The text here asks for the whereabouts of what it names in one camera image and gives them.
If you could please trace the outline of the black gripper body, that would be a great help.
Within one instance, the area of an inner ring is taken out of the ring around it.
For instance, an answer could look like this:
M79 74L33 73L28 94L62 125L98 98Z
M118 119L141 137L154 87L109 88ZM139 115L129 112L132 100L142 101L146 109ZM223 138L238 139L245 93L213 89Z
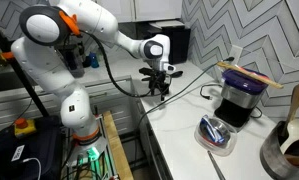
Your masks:
M152 87L152 84L155 84L155 88L158 89L161 94L163 89L166 88L165 95L169 93L169 86L171 84L171 82L168 83L165 82L166 77L169 77L170 79L179 78L183 74L182 71L177 71L172 74L167 74L166 72L157 71L150 68L141 68L139 72L143 75L146 75L146 78L143 78L143 81L149 82L148 85L149 89Z

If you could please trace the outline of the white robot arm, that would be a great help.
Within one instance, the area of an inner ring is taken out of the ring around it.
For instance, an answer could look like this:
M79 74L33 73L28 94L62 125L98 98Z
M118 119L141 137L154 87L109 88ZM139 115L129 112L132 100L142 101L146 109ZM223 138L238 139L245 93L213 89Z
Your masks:
M19 23L24 36L12 43L13 56L43 90L60 99L62 124L73 130L73 138L81 146L99 141L100 128L85 87L77 82L55 50L66 37L86 33L122 47L156 71L174 68L169 63L168 36L157 34L146 40L132 39L119 31L113 14L92 0L34 5L21 12Z

